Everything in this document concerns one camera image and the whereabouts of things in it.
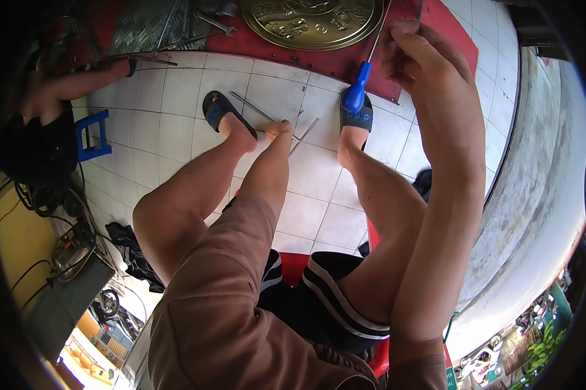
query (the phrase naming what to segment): brass plate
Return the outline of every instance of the brass plate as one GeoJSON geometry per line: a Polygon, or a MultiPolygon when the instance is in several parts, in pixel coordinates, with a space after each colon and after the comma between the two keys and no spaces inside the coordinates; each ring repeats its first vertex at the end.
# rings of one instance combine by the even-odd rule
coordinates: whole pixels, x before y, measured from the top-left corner
{"type": "Polygon", "coordinates": [[[247,24],[289,49],[327,51],[369,35],[382,18],[383,0],[242,0],[247,24]]]}

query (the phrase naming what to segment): spanner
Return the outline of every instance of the spanner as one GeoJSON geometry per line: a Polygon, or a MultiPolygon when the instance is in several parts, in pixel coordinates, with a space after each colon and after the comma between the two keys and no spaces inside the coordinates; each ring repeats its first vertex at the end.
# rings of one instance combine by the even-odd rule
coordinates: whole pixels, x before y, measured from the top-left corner
{"type": "Polygon", "coordinates": [[[215,19],[212,19],[212,18],[206,16],[202,11],[197,11],[195,13],[195,17],[202,19],[202,20],[205,20],[208,23],[211,23],[213,26],[224,30],[227,37],[233,37],[234,34],[232,32],[237,30],[237,28],[234,26],[226,26],[225,24],[220,23],[220,22],[216,21],[215,19]]]}

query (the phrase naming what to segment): motorcycle wheel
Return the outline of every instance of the motorcycle wheel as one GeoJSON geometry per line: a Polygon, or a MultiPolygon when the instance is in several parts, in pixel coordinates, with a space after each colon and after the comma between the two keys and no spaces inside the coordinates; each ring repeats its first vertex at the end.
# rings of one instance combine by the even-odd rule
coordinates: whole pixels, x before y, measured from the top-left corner
{"type": "Polygon", "coordinates": [[[494,349],[494,347],[498,346],[501,341],[503,341],[503,336],[495,334],[492,336],[492,339],[490,339],[490,347],[494,349]]]}
{"type": "Polygon", "coordinates": [[[100,296],[104,300],[104,302],[100,302],[100,308],[104,315],[108,317],[113,317],[117,314],[117,310],[119,310],[119,297],[117,296],[117,292],[115,290],[103,290],[100,292],[100,296]]]}

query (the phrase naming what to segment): tire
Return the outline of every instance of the tire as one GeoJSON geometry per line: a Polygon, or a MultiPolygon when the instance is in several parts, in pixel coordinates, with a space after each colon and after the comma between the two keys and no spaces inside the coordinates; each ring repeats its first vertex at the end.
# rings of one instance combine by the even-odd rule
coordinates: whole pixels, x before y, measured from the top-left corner
{"type": "Polygon", "coordinates": [[[105,302],[100,302],[100,310],[102,310],[105,316],[113,317],[115,314],[117,314],[117,310],[119,310],[119,297],[117,296],[117,292],[111,288],[109,290],[102,290],[100,292],[101,297],[105,297],[107,294],[112,296],[111,300],[113,301],[114,305],[109,310],[107,310],[105,302]]]}
{"type": "Polygon", "coordinates": [[[503,336],[501,336],[500,334],[495,334],[490,339],[490,347],[494,349],[494,347],[498,346],[501,341],[503,341],[503,336]]]}

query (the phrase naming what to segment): white stripe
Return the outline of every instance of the white stripe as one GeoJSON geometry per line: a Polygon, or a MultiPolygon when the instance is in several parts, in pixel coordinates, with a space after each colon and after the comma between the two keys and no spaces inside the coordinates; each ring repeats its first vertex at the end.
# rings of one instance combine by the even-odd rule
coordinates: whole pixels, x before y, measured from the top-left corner
{"type": "Polygon", "coordinates": [[[265,276],[262,277],[262,281],[265,281],[265,277],[269,274],[269,271],[271,271],[274,268],[278,268],[279,265],[282,264],[282,260],[280,255],[278,255],[278,260],[275,261],[275,263],[273,263],[273,265],[271,266],[270,269],[267,270],[267,272],[265,272],[265,276]]]}
{"type": "Polygon", "coordinates": [[[390,326],[373,323],[368,319],[364,318],[363,316],[361,316],[360,314],[358,314],[358,312],[351,307],[351,305],[343,295],[343,292],[340,291],[338,285],[336,284],[334,279],[332,279],[328,271],[326,271],[319,264],[314,262],[314,260],[312,260],[312,256],[308,261],[308,269],[313,271],[318,277],[320,277],[324,280],[325,283],[327,283],[327,285],[330,287],[330,290],[334,293],[336,300],[338,300],[340,305],[343,307],[345,313],[347,313],[347,315],[350,316],[353,321],[356,321],[358,324],[364,326],[365,328],[369,328],[379,332],[387,332],[390,330],[390,326]]]}
{"type": "Polygon", "coordinates": [[[314,283],[312,283],[310,280],[306,279],[305,275],[302,275],[302,279],[304,280],[304,283],[306,283],[306,285],[315,292],[315,294],[317,294],[319,300],[321,302],[323,302],[323,306],[325,306],[325,308],[328,309],[328,311],[330,312],[330,314],[332,314],[332,316],[334,317],[334,319],[343,326],[343,328],[345,328],[346,330],[348,330],[349,332],[355,334],[358,337],[362,337],[365,339],[372,339],[372,340],[385,340],[387,338],[390,337],[389,334],[387,334],[386,336],[375,336],[373,334],[366,334],[366,333],[362,333],[359,332],[355,329],[353,329],[351,326],[349,326],[349,324],[347,322],[345,322],[343,320],[343,317],[341,317],[336,310],[332,307],[332,305],[330,304],[330,302],[328,301],[328,298],[325,297],[325,295],[323,295],[323,292],[321,291],[321,289],[315,285],[314,283]]]}
{"type": "Polygon", "coordinates": [[[267,281],[264,281],[263,283],[260,284],[260,292],[259,293],[263,292],[263,290],[265,290],[266,288],[269,288],[273,285],[277,285],[281,281],[282,281],[282,277],[275,278],[275,279],[269,279],[267,281]]]}

